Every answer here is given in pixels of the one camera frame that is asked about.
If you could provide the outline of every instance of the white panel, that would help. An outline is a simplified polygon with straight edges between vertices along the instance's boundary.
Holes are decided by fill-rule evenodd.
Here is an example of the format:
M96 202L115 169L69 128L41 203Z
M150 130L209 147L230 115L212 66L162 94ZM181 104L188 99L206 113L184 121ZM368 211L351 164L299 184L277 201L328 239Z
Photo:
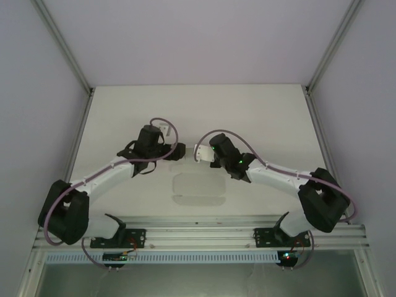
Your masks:
M340 180L396 296L396 2L366 1L314 94Z
M45 0L92 85L307 84L350 0Z
M224 128L245 137L259 154L279 165L301 170L324 166L299 85L98 87L72 178L86 176L109 162L137 138L142 126L154 116L172 121L180 141L188 147L206 132ZM242 152L247 152L241 142L233 141ZM224 203L180 204L172 199L179 194L173 189L175 176L208 172L225 176L225 193L222 194L222 188L212 189L213 195L225 197ZM91 210L117 216L163 217L278 215L299 207L299 201L284 192L233 180L223 169L210 169L207 162L195 164L190 156L177 163L158 162L152 174L136 176L113 188Z
M86 97L29 1L0 6L0 296L12 297Z

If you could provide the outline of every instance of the glass panel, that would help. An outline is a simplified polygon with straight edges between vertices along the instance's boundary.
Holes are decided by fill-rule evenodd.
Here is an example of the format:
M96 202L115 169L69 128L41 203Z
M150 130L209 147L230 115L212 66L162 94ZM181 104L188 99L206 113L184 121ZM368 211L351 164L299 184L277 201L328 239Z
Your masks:
M295 271L275 264L150 264L106 272L93 265L47 265L37 297L360 297L351 252L317 251Z

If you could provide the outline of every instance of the black mounting plate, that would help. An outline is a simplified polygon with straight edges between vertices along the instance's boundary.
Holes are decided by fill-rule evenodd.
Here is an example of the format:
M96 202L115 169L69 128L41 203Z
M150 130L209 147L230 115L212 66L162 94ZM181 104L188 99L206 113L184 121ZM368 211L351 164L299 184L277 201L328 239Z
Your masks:
M300 248L301 243L303 243L304 248L311 246L308 232L302 232L296 237L291 237L287 243L282 244L275 239L273 228L254 229L254 240L257 248L292 248L293 246Z
M121 244L115 243L114 239L95 238L95 240L91 240L90 247L92 249L133 249L134 243L136 243L136 248L142 249L145 241L145 229L125 229L125 240Z

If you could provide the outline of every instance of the white bracket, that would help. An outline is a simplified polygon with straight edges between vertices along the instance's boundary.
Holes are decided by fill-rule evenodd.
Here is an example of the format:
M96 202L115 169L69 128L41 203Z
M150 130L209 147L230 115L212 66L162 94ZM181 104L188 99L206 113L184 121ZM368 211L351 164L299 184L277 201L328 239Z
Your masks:
M200 145L198 146L197 149L197 162L199 163L201 160L202 161L207 161L207 162L214 162L215 161L215 152L212 150L211 147L208 147L206 145Z

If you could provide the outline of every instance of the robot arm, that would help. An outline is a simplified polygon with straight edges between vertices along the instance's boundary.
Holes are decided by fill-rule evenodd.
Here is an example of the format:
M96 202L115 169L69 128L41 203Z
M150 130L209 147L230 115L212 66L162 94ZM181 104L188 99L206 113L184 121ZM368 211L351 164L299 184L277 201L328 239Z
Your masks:
M266 184L300 200L302 209L287 212L273 228L279 243L290 242L291 238L314 228L330 233L350 204L350 200L338 191L309 179L317 178L338 186L325 169L298 172L270 163L262 164L253 154L240 153L223 133L213 137L209 144L210 147L200 145L197 156L210 161L212 168L222 167L233 179Z
M50 215L48 231L66 244L92 237L108 239L114 247L119 246L126 237L125 223L108 214L91 215L89 207L112 187L145 170L148 162L164 155L168 155L165 160L179 160L185 155L184 144L178 143L171 153L171 145L158 143L160 138L163 140L159 128L146 125L140 130L138 139L118 152L117 157L106 166L70 184L62 180L53 183L38 217L38 224L44 227L50 208L62 193L69 191Z

